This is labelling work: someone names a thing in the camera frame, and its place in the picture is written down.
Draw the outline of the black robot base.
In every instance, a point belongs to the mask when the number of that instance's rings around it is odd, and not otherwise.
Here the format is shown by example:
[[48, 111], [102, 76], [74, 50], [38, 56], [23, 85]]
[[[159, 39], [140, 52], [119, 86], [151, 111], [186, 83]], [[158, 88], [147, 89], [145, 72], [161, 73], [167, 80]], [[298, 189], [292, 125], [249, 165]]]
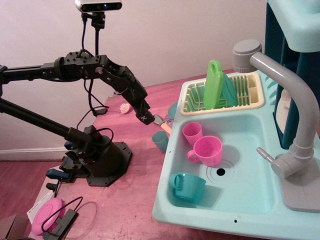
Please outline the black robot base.
[[70, 142], [59, 169], [72, 178], [83, 178], [89, 186], [108, 187], [129, 167], [132, 151], [123, 141], [114, 142], [108, 127], [86, 127], [84, 132], [71, 127], [65, 139]]

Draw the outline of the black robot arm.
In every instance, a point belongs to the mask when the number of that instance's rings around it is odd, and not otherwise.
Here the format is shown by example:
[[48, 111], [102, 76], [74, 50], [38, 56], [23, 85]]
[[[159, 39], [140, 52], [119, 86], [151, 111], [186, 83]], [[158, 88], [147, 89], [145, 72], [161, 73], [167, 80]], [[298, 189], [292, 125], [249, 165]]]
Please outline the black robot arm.
[[[112, 62], [106, 55], [94, 56], [86, 50], [70, 52], [54, 62], [43, 65], [0, 68], [0, 84], [13, 81], [43, 79], [51, 82], [68, 83], [78, 80], [100, 79], [111, 86], [134, 109], [136, 117], [145, 125], [151, 124], [155, 117], [150, 113], [146, 102], [147, 92], [127, 66]], [[0, 100], [0, 111], [63, 137], [79, 147], [81, 152], [100, 152], [103, 146], [99, 130], [84, 133], [67, 127], [20, 107], [5, 99]]]

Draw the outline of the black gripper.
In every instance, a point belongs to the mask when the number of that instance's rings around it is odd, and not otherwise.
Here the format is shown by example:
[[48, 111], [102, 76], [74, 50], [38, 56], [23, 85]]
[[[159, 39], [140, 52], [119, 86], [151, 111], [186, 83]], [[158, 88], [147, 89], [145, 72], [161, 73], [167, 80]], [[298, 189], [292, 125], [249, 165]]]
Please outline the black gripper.
[[135, 116], [145, 125], [154, 122], [155, 117], [150, 111], [150, 105], [145, 100], [147, 92], [127, 66], [120, 66], [112, 76], [112, 87], [136, 111]]

